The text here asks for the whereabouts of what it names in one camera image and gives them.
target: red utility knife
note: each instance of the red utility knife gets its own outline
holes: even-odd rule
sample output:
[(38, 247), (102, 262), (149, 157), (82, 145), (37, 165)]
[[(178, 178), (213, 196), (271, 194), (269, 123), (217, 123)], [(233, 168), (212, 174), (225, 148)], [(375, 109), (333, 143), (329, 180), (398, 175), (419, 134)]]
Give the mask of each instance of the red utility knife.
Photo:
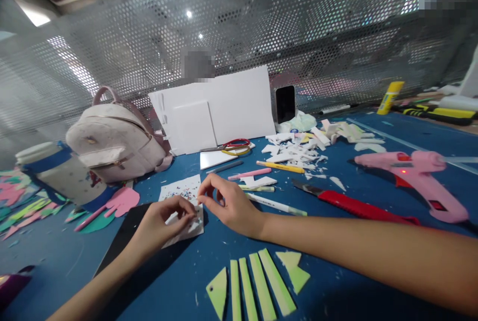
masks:
[(362, 203), (357, 199), (349, 198), (343, 194), (334, 191), (324, 191), (323, 189), (313, 187), (309, 184), (301, 183), (296, 179), (292, 179), (292, 183), (295, 187), (317, 196), (317, 198), (319, 198), (320, 200), (340, 209), (343, 209), (346, 212), (358, 216), (362, 219), (390, 221), (408, 225), (421, 225), (420, 221), (412, 216), (404, 217), (395, 215), (383, 209)]

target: hand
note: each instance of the hand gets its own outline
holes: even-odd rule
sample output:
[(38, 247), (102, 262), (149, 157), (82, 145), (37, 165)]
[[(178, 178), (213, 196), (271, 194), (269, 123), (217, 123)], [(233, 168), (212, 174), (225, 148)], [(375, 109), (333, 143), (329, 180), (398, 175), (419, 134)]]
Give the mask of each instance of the hand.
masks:
[[(166, 220), (178, 212), (179, 220), (166, 225)], [(152, 203), (138, 229), (124, 249), (129, 257), (146, 261), (172, 237), (178, 235), (196, 217), (196, 209), (181, 196), (174, 196), (161, 202)]]
[[(219, 203), (213, 199), (214, 189), (217, 189), (216, 198)], [(236, 183), (211, 173), (199, 187), (198, 202), (204, 204), (235, 232), (255, 239), (260, 238), (265, 214), (252, 205)]]

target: perforated metal wall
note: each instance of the perforated metal wall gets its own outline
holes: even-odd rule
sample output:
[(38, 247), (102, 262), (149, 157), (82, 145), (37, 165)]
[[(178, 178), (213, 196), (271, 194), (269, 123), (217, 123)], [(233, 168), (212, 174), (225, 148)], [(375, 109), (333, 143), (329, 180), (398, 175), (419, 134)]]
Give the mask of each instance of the perforated metal wall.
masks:
[(147, 93), (185, 83), (183, 47), (212, 47), (216, 75), (263, 64), (272, 80), (292, 73), (306, 112), (378, 99), (395, 78), (406, 92), (434, 84), (431, 72), (454, 55), (442, 51), (459, 44), (453, 26), (430, 28), (417, 9), (418, 0), (101, 1), (0, 43), (0, 167), (64, 138), (101, 85), (147, 112)]

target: pink backpack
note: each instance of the pink backpack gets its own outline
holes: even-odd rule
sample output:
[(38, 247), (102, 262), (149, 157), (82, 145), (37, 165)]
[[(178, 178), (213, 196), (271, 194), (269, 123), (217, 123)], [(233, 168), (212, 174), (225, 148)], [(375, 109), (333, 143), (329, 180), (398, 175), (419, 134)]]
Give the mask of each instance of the pink backpack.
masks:
[[(100, 104), (110, 91), (113, 103)], [(132, 112), (121, 106), (128, 105)], [(110, 87), (101, 87), (66, 134), (66, 142), (78, 158), (106, 183), (166, 170), (172, 162), (169, 143), (155, 133), (138, 108), (122, 101)]]

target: backpack strap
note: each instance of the backpack strap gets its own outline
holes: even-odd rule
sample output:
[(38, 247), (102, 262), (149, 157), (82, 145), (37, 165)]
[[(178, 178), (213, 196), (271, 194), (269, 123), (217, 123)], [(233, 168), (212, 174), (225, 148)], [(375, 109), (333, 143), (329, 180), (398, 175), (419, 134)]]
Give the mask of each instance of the backpack strap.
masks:
[(169, 145), (169, 142), (164, 139), (164, 136), (162, 134), (156, 133), (149, 122), (144, 118), (142, 113), (138, 110), (138, 107), (135, 106), (134, 103), (128, 102), (128, 101), (123, 101), (121, 97), (118, 96), (115, 90), (113, 90), (111, 87), (108, 86), (101, 86), (98, 92), (95, 95), (95, 98), (93, 99), (93, 104), (92, 106), (99, 105), (101, 101), (101, 97), (106, 91), (110, 91), (111, 95), (113, 96), (113, 103), (115, 105), (128, 105), (129, 108), (131, 109), (131, 112), (136, 116), (136, 118), (139, 119), (141, 124), (144, 126), (146, 131), (151, 134), (151, 136), (154, 137), (154, 139), (159, 143), (159, 145), (164, 149), (166, 152), (166, 156), (163, 158), (163, 161), (161, 162), (160, 165), (156, 166), (154, 169), (155, 172), (162, 172), (166, 169), (169, 168), (173, 161), (173, 156), (170, 153), (171, 146)]
[(96, 106), (100, 104), (101, 97), (105, 94), (106, 91), (110, 91), (111, 95), (113, 96), (113, 103), (118, 103), (121, 101), (121, 98), (118, 96), (115, 90), (108, 86), (101, 86), (98, 92), (96, 92), (95, 97), (93, 98), (92, 106)]

